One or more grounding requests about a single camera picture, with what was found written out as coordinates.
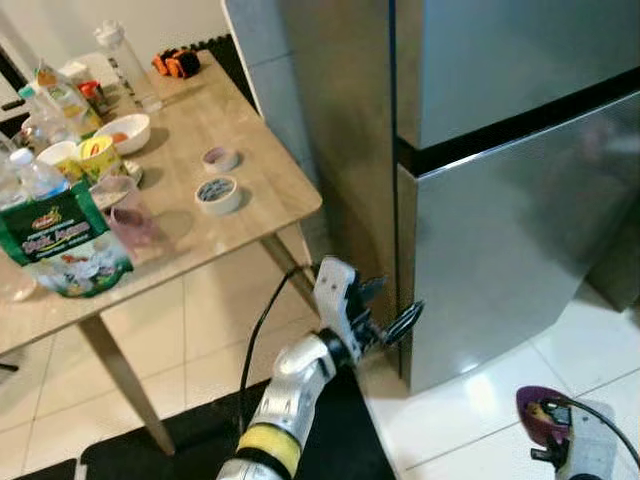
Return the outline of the green snack bag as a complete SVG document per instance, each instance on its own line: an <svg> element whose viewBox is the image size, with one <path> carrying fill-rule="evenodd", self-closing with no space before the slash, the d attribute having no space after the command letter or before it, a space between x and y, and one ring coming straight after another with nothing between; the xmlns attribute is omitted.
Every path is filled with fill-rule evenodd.
<svg viewBox="0 0 640 480"><path fill-rule="evenodd" d="M0 210L0 248L38 284L65 298L110 291L134 270L87 182Z"/></svg>

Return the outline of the small white bowl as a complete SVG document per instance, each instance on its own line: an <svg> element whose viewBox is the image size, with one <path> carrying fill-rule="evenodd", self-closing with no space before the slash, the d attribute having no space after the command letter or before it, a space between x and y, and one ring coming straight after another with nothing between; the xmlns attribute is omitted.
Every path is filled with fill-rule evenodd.
<svg viewBox="0 0 640 480"><path fill-rule="evenodd" d="M79 146L74 141L52 143L36 156L36 160L42 164L54 166L65 177L81 177L83 174L79 165L81 160Z"/></svg>

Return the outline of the large white bowl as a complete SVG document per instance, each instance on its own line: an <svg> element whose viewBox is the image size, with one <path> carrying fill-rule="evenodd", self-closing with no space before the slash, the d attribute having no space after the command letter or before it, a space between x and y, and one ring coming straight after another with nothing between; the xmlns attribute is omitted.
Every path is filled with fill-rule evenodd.
<svg viewBox="0 0 640 480"><path fill-rule="evenodd" d="M132 155L146 146L151 136L151 116L132 113L118 116L95 132L97 137L108 138L120 155Z"/></svg>

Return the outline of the orange and black tool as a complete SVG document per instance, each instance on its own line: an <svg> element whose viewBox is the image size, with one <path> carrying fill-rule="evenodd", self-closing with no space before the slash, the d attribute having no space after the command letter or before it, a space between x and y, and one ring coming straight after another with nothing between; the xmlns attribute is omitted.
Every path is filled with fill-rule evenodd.
<svg viewBox="0 0 640 480"><path fill-rule="evenodd" d="M196 76L201 69L197 52L186 47L174 47L157 52L151 64L160 76L180 79Z"/></svg>

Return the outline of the red jar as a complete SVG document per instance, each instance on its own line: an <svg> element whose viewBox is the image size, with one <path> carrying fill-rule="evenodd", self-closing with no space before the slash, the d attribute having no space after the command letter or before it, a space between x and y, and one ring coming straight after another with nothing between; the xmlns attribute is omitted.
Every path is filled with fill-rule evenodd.
<svg viewBox="0 0 640 480"><path fill-rule="evenodd" d="M88 102L88 105L96 111L97 115L106 116L111 113L113 100L96 79L78 83L77 88L84 100Z"/></svg>

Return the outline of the tape roll printed core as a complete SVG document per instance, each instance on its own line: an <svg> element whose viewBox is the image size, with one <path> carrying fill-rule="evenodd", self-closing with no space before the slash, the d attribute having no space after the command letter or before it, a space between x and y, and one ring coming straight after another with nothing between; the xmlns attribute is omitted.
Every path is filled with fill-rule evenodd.
<svg viewBox="0 0 640 480"><path fill-rule="evenodd" d="M244 202L244 191L236 178L215 175L195 191L195 202L207 215L227 215Z"/></svg>

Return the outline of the yellow cup noodles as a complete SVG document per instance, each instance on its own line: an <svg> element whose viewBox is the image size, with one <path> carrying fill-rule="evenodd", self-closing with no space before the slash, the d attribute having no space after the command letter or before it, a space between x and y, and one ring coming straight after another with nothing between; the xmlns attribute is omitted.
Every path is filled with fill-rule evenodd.
<svg viewBox="0 0 640 480"><path fill-rule="evenodd" d="M128 175L111 136L93 136L79 142L77 163L90 184L96 184L102 177Z"/></svg>

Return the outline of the pink translucent cup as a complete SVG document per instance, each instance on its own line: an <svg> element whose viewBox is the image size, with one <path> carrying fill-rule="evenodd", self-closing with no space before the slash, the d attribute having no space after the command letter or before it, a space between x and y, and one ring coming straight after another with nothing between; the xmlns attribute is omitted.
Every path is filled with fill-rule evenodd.
<svg viewBox="0 0 640 480"><path fill-rule="evenodd" d="M159 246L154 216L128 175L102 175L90 188L92 200L128 250Z"/></svg>

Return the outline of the black mat with white stripe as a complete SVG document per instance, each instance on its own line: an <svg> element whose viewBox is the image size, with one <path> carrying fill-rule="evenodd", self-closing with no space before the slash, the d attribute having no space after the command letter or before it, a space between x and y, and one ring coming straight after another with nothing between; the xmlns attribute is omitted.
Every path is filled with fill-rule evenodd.
<svg viewBox="0 0 640 480"><path fill-rule="evenodd" d="M157 449L142 428L63 454L49 467L6 480L214 480L236 447L239 402L255 406L264 381L246 393L230 393L165 421L174 456ZM296 480L397 480L352 371L340 372L317 399Z"/></svg>

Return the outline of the silver freezer compartment door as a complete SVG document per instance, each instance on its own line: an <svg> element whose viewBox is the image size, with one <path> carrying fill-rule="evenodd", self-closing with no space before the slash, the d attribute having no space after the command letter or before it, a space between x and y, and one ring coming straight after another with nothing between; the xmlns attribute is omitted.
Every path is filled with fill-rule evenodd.
<svg viewBox="0 0 640 480"><path fill-rule="evenodd" d="M416 148L639 67L639 0L392 3L396 132Z"/></svg>

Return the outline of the light wooden table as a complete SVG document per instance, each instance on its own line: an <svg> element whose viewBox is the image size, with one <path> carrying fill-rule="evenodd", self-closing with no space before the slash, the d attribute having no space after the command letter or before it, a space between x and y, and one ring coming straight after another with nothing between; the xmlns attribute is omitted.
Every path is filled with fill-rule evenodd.
<svg viewBox="0 0 640 480"><path fill-rule="evenodd" d="M0 302L0 355L77 329L145 426L156 451L169 456L175 452L172 435L102 316L109 308L168 287L202 266L252 246L264 248L268 264L237 274L238 287L260 284L271 291L285 270L302 261L285 246L283 230L323 205L287 148L218 61L202 52L201 63L201 72L189 79L154 78L164 105L152 114L150 141L136 155L145 168L143 204L163 233L160 246L143 248L134 270L96 296L72 300L37 293L26 301ZM202 156L215 147L229 148L241 157L230 175L244 197L236 210L223 215L202 210L196 200L197 188L211 177Z"/></svg>

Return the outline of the water bottle blue label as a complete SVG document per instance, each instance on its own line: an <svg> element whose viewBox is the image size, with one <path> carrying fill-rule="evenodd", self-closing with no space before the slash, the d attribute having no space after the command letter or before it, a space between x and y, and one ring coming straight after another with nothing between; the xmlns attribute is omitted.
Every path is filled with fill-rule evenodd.
<svg viewBox="0 0 640 480"><path fill-rule="evenodd" d="M9 163L20 186L33 201L59 195L70 188L69 180L55 166L38 161L29 148L18 148L12 152Z"/></svg>

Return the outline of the grey kitchen cabinet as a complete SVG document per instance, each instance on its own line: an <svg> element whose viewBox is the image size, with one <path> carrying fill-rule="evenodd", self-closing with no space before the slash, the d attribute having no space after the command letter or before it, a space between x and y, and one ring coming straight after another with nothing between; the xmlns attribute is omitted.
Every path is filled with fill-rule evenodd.
<svg viewBox="0 0 640 480"><path fill-rule="evenodd" d="M586 275L586 283L603 298L605 305L617 312L626 311L636 303L639 233L640 207L639 200L634 198L621 212L617 228L607 237L602 256Z"/></svg>

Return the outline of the yellow juice bottle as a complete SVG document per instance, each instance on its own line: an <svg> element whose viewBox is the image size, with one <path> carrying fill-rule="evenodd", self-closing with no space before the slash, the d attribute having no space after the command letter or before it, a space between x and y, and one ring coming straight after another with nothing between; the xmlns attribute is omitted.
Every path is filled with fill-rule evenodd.
<svg viewBox="0 0 640 480"><path fill-rule="evenodd" d="M84 99L82 92L45 61L35 68L32 91L33 100L77 140L92 137L101 128L99 114Z"/></svg>

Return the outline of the purple plastic bowl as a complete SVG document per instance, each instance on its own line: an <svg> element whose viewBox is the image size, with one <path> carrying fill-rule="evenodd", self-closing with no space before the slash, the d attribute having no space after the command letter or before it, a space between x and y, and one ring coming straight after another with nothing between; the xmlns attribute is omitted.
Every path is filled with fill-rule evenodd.
<svg viewBox="0 0 640 480"><path fill-rule="evenodd" d="M539 447L552 447L570 439L572 407L566 394L548 387L521 387L516 392L521 425Z"/></svg>

